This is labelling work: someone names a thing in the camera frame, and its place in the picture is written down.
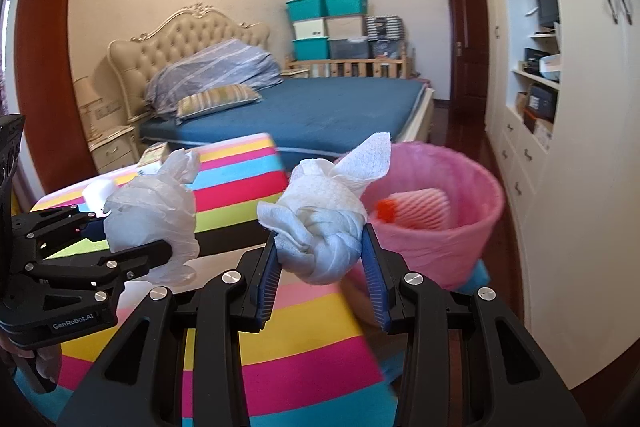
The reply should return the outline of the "person left hand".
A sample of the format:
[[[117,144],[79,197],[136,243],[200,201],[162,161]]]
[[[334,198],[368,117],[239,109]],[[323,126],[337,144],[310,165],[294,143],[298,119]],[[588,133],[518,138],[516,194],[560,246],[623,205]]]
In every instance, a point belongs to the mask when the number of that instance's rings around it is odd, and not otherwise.
[[[34,360],[40,377],[52,381],[53,384],[58,382],[62,367],[62,347],[59,343],[39,348],[37,351],[29,351],[15,346],[5,333],[1,333],[0,343],[4,351],[25,360]]]

